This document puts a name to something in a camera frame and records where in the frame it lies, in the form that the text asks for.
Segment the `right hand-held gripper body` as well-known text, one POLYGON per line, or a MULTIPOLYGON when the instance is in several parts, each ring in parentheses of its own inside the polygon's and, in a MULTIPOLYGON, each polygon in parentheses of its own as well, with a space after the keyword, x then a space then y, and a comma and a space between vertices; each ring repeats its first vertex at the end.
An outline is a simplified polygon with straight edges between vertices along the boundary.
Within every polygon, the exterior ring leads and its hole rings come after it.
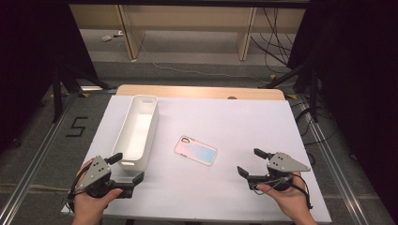
POLYGON ((311 168, 285 153, 277 152, 272 159, 267 159, 268 173, 266 175, 249 175, 250 190, 257 190, 259 184, 267 184, 278 191, 289 189, 293 185, 293 173, 309 172, 311 168))

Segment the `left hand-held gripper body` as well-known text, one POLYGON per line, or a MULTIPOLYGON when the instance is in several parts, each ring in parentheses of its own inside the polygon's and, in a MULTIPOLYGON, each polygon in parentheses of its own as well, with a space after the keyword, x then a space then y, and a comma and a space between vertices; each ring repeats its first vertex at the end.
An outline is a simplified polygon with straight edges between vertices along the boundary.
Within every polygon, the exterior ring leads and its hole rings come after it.
POLYGON ((78 185, 74 193, 85 192, 93 198, 102 198, 110 190, 120 188, 122 193, 117 197, 118 199, 129 199, 132 197, 134 187, 132 181, 130 183, 117 183, 111 179, 110 164, 105 162, 106 158, 96 156, 88 165, 85 177, 80 185, 78 185))

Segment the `white plastic storage box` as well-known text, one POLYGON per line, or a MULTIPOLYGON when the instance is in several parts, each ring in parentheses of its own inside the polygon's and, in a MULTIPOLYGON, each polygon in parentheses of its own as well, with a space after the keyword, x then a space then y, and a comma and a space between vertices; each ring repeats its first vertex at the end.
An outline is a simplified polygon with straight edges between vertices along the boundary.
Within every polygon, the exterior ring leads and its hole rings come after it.
POLYGON ((115 141, 113 154, 122 154, 119 166, 127 172, 144 171, 159 121, 158 98, 134 96, 115 141))

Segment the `iridescent phone case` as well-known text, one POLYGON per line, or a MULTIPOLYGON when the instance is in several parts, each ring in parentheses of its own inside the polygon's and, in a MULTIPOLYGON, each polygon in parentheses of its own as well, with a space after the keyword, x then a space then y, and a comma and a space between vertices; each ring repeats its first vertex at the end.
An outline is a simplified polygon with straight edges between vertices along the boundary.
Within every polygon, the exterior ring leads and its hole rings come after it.
POLYGON ((183 157, 210 166, 217 156, 217 149, 203 142, 187 136, 182 136, 176 146, 175 152, 183 157))

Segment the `person's right hand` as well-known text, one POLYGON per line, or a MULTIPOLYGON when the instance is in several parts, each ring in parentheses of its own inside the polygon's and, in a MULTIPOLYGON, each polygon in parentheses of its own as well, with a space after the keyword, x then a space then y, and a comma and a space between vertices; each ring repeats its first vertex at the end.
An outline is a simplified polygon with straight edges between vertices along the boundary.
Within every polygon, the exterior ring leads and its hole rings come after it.
POLYGON ((278 191, 267 184, 259 184, 256 188, 273 198, 282 212, 296 225, 318 225, 307 205, 303 192, 294 187, 285 191, 278 191))

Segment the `person's left hand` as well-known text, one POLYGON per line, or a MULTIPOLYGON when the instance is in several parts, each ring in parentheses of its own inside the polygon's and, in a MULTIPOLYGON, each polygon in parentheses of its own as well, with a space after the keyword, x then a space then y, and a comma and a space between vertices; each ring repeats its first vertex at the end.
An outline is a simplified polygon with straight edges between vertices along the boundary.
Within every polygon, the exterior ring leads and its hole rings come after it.
POLYGON ((85 192, 77 194, 74 198, 74 218, 71 225, 98 225, 107 205, 121 193, 120 188, 115 188, 102 198, 93 198, 85 192))

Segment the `white table board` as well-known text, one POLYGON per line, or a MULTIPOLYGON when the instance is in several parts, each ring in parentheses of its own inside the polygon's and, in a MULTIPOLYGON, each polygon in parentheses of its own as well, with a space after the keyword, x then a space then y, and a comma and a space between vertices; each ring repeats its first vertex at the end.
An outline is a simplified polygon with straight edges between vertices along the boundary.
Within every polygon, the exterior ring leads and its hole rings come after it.
POLYGON ((199 220, 233 224, 287 221, 277 203, 249 189, 237 166, 265 174, 254 148, 309 159, 285 100, 161 97, 144 181, 129 199, 111 202, 113 218, 199 220), (207 166, 175 152, 182 136, 217 149, 207 166))

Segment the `black metal stand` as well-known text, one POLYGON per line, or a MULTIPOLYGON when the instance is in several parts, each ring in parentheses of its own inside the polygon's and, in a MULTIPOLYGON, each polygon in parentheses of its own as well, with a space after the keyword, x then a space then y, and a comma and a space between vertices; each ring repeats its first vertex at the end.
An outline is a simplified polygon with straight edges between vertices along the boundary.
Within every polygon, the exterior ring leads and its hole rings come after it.
POLYGON ((298 122, 306 113, 308 113, 310 117, 317 122, 317 75, 314 67, 309 62, 303 63, 293 68, 290 72, 284 74, 282 77, 277 78, 276 80, 273 80, 271 83, 260 86, 260 89, 273 89, 279 84, 292 79, 294 76, 297 76, 293 86, 296 94, 303 94, 306 89, 309 89, 310 91, 309 106, 296 117, 296 121, 298 122))
POLYGON ((95 70, 92 72, 85 72, 82 69, 68 64, 56 63, 53 75, 54 123, 60 119, 63 112, 61 86, 64 86, 69 93, 81 94, 83 89, 78 83, 79 79, 87 80, 104 90, 115 89, 114 86, 102 82, 98 78, 95 70))

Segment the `black curtain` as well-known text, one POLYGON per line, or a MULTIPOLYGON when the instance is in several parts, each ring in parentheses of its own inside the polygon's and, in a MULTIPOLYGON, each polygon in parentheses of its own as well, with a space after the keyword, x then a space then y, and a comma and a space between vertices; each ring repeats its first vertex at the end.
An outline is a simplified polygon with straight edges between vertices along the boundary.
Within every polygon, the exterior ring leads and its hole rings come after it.
POLYGON ((398 0, 309 0, 289 66, 315 70, 340 130, 398 223, 398 0))
POLYGON ((18 138, 57 75, 72 92, 95 81, 65 0, 0 0, 0 153, 18 138))

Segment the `beige wooden shelf unit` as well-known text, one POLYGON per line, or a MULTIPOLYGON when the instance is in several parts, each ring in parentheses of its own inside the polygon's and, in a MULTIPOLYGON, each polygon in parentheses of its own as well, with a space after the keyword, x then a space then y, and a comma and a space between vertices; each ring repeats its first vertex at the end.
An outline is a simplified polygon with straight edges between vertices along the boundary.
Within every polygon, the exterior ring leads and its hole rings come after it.
POLYGON ((269 33, 267 18, 276 21, 281 34, 296 34, 304 11, 274 7, 172 7, 128 5, 69 6, 81 29, 120 30, 129 59, 138 57, 147 31, 232 32, 237 54, 246 59, 253 33, 269 33))

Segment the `black overhead bar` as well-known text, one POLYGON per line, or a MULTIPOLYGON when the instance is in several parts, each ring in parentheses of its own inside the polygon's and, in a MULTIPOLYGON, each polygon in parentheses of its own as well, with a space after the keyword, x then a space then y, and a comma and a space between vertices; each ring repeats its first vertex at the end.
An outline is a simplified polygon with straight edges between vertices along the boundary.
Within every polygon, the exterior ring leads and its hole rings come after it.
POLYGON ((241 7, 241 8, 306 8, 314 0, 66 0, 69 4, 241 7))

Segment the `metal floor rail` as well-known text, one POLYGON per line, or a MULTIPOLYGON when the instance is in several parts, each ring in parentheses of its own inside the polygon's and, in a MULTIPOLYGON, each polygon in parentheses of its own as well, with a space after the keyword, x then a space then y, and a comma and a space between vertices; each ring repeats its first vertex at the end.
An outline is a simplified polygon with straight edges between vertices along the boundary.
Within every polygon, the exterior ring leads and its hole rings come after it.
POLYGON ((61 113, 58 115, 55 121, 52 122, 48 132, 46 133, 46 136, 40 143, 36 154, 32 157, 28 167, 24 171, 22 178, 11 192, 11 195, 4 204, 4 207, 0 210, 0 225, 11 224, 30 186, 33 184, 41 165, 50 152, 50 148, 57 136, 57 133, 64 123, 65 117, 70 107, 73 105, 77 97, 77 94, 68 94, 65 98, 65 103, 61 104, 61 113))
POLYGON ((303 117, 308 122, 309 129, 314 137, 315 144, 319 147, 329 172, 333 177, 334 184, 338 188, 340 195, 344 201, 345 207, 353 219, 355 225, 370 225, 369 220, 366 218, 360 201, 355 196, 353 189, 348 183, 344 175, 343 169, 340 167, 336 157, 333 155, 327 138, 322 131, 319 124, 314 120, 309 112, 303 114, 303 117))

